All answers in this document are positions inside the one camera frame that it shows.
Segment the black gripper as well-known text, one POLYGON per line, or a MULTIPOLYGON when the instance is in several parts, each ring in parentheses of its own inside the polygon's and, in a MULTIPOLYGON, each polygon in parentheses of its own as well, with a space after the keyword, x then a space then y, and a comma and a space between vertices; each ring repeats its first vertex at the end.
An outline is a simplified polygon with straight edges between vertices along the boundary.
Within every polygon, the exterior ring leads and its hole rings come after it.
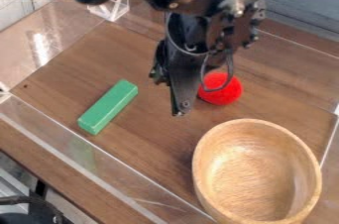
POLYGON ((207 92, 207 73, 227 66, 227 86, 235 75, 234 51, 208 49, 206 44, 206 20, 175 13, 165 14, 165 37, 159 42, 148 77, 156 85, 171 89, 172 115, 186 115, 194 107, 199 87, 207 92))

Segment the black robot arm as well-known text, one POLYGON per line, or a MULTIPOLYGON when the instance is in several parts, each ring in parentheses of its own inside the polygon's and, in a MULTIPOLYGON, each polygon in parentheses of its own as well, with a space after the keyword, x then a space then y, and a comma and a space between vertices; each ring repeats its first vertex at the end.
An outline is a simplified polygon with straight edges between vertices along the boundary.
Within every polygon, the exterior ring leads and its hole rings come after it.
MULTIPOLYGON (((76 0, 99 5, 107 0, 76 0)), ((172 114, 187 114, 199 90, 215 89, 206 74, 224 67, 235 73, 234 55, 258 40, 264 0, 144 0, 164 13, 165 36, 160 41, 149 77, 170 87, 172 114)))

